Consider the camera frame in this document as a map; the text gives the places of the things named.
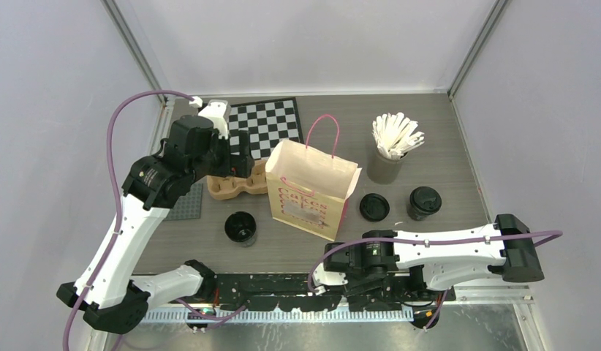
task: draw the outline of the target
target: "white wall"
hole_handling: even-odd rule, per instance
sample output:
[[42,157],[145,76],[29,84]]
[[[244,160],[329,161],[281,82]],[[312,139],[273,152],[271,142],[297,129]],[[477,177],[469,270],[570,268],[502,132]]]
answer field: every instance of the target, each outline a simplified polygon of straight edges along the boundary
[[494,0],[118,0],[161,84],[194,94],[434,91]]
[[[144,90],[99,1],[0,1],[0,350],[61,349],[69,309],[55,292],[83,272],[113,218],[107,123]],[[158,114],[150,98],[120,117],[121,180]]]
[[601,350],[601,0],[513,0],[456,103],[491,211],[565,232],[532,284],[552,350]]

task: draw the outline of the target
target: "wood grain surface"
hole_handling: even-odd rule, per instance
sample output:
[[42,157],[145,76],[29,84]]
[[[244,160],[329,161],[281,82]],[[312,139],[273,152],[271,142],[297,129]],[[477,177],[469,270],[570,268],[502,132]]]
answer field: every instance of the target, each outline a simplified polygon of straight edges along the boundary
[[[271,98],[232,98],[232,104]],[[371,122],[379,114],[404,112],[419,121],[426,143],[406,157],[398,180],[378,185],[361,173],[357,189],[349,199],[349,208],[337,241],[361,238],[373,229],[416,232],[461,230],[486,223],[456,115],[446,94],[346,95],[298,97],[303,134],[322,114],[335,116],[341,127],[338,156],[367,164],[373,148]],[[173,118],[194,113],[186,100],[178,100]],[[311,135],[311,145],[328,152],[335,139],[335,126],[325,119]],[[423,222],[406,215],[406,202],[417,186],[431,186],[442,197],[440,212]],[[384,196],[390,213],[382,222],[370,223],[361,217],[358,205],[368,193]],[[135,269],[136,273],[162,273],[184,261],[196,259],[215,272],[305,272],[324,252],[328,241],[277,222],[271,217],[268,195],[240,194],[225,201],[214,200],[207,191],[202,199],[200,219],[163,222],[148,243]],[[225,219],[236,211],[251,213],[257,222],[257,242],[248,248],[236,246],[223,231]]]

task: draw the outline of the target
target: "chessboard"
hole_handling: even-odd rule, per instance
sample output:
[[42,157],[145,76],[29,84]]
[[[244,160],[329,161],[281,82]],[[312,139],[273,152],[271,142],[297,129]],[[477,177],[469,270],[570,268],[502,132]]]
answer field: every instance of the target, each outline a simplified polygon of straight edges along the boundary
[[282,139],[304,143],[294,97],[232,105],[228,129],[233,154],[240,151],[238,131],[249,131],[254,159],[268,158]]

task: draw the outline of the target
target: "paper bag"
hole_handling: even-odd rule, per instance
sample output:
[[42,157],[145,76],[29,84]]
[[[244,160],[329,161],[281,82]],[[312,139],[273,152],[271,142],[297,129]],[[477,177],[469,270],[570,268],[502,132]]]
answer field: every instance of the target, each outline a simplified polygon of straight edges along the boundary
[[[309,146],[316,123],[330,117],[337,126],[332,154]],[[358,164],[335,156],[337,120],[319,117],[307,134],[307,145],[291,140],[277,144],[266,162],[266,184],[273,218],[334,241],[347,199],[360,175]]]

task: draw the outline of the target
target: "bag handle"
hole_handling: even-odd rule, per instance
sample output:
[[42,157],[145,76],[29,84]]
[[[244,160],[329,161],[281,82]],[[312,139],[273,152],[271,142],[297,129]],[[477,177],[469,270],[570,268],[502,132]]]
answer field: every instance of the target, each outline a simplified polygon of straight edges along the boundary
[[289,186],[290,188],[292,188],[295,192],[301,193],[305,196],[309,196],[312,197],[316,194],[315,190],[312,190],[310,193],[308,192],[304,192],[303,190],[300,190],[299,188],[297,188],[296,186],[293,186],[292,184],[287,182],[287,179],[285,177],[281,177],[281,181],[283,182],[283,184]]
[[309,147],[309,137],[311,137],[311,132],[314,130],[314,127],[316,126],[316,124],[324,117],[329,117],[330,119],[332,119],[333,122],[335,122],[335,126],[337,126],[337,135],[335,135],[335,144],[333,145],[333,152],[330,153],[331,159],[334,159],[335,158],[335,148],[337,147],[337,142],[339,141],[339,123],[337,123],[337,120],[335,119],[335,117],[333,117],[331,115],[321,115],[311,125],[311,128],[309,128],[309,133],[307,133],[307,141],[305,142],[305,149],[307,149]]

